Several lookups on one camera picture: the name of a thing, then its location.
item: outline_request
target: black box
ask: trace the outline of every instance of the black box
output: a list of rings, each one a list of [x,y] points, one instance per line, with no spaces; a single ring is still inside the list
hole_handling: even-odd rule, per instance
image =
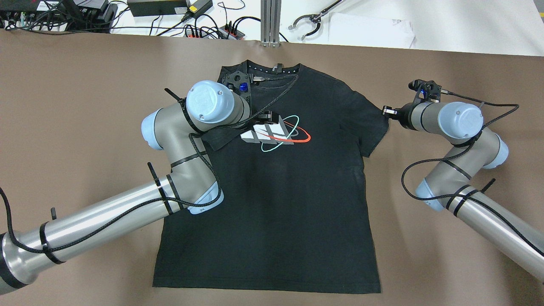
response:
[[[132,16],[184,15],[189,1],[186,0],[128,0]]]

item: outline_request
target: blue led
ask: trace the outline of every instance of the blue led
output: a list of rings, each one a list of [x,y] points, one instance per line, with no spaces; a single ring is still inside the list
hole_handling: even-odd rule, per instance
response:
[[[242,91],[243,93],[247,93],[248,92],[248,84],[247,83],[240,84],[240,91]]]

